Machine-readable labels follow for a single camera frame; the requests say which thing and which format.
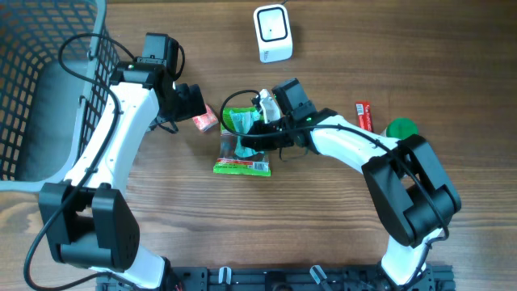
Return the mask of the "small red white box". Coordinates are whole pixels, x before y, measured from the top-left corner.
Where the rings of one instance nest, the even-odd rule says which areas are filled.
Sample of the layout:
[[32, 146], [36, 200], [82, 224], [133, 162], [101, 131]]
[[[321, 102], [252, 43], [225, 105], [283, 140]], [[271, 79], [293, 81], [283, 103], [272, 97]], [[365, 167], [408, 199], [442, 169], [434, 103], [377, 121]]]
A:
[[205, 109], [204, 114], [192, 118], [196, 128], [202, 133], [219, 123], [217, 115], [208, 104], [205, 105]]

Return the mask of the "teal packet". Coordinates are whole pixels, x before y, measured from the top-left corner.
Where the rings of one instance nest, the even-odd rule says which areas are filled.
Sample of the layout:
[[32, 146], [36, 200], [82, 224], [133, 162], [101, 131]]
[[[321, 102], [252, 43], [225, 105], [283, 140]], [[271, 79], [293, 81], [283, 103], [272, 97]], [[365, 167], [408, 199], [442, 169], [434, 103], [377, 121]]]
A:
[[[237, 112], [231, 110], [229, 116], [234, 126], [234, 131], [237, 133], [247, 134], [251, 129], [253, 123], [259, 120], [259, 114], [256, 111]], [[242, 136], [237, 136], [237, 144], [234, 150], [235, 155], [239, 159], [250, 161], [261, 161], [264, 159], [264, 153], [245, 147], [242, 144]]]

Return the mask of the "red snack stick packet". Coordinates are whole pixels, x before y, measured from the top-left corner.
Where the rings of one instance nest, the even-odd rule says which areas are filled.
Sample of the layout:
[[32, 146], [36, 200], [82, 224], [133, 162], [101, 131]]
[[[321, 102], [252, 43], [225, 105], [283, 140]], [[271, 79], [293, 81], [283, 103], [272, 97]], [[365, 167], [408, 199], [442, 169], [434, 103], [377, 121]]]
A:
[[371, 104], [368, 101], [357, 101], [355, 103], [360, 128], [373, 132]]

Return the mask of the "green candy bag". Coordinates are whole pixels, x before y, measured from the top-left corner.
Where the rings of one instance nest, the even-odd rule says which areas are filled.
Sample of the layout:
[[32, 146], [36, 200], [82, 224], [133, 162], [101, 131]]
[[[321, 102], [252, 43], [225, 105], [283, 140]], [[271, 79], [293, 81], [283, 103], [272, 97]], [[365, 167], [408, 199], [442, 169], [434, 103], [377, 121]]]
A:
[[[234, 126], [229, 116], [231, 110], [237, 112], [257, 111], [255, 108], [225, 108], [222, 114], [223, 121], [234, 131]], [[235, 146], [237, 144], [237, 136], [233, 135], [228, 129], [221, 125], [221, 139], [220, 139], [220, 153], [219, 157], [213, 167], [213, 172], [216, 174], [227, 175], [256, 175], [256, 176], [270, 176], [271, 169], [269, 167], [268, 155], [264, 153], [264, 159], [261, 161], [250, 161], [239, 159], [235, 153]]]

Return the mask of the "green lid jar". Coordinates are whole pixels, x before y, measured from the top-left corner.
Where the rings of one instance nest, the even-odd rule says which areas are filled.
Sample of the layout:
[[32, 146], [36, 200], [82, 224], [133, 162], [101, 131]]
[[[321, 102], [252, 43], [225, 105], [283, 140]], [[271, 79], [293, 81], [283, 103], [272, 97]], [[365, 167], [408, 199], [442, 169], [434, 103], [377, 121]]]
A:
[[389, 123], [380, 135], [404, 140], [413, 134], [419, 134], [418, 126], [411, 119], [400, 117]]

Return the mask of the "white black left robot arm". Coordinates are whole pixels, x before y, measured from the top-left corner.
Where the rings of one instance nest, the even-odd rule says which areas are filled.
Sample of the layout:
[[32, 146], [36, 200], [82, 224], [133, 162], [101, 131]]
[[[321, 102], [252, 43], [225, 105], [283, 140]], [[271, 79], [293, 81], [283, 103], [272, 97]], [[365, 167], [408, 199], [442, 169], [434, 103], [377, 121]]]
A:
[[54, 261], [90, 271], [132, 290], [180, 290], [170, 261], [140, 242], [140, 227], [124, 199], [145, 133], [177, 133], [177, 123], [203, 115], [200, 88], [179, 83], [185, 52], [166, 34], [148, 33], [140, 56], [118, 63], [94, 86], [110, 96], [86, 149], [65, 178], [46, 183], [38, 205]]

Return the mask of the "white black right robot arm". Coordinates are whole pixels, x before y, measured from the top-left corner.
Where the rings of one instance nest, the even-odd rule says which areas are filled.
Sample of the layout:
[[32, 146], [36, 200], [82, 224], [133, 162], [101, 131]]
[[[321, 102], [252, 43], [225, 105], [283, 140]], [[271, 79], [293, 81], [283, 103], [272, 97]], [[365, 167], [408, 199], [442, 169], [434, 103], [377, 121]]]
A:
[[381, 224], [389, 234], [380, 261], [390, 286], [407, 290], [421, 281], [432, 245], [448, 239], [460, 196], [428, 141], [411, 134], [384, 137], [316, 109], [291, 78], [251, 100], [260, 117], [242, 135], [256, 151], [299, 146], [339, 160], [363, 175]]

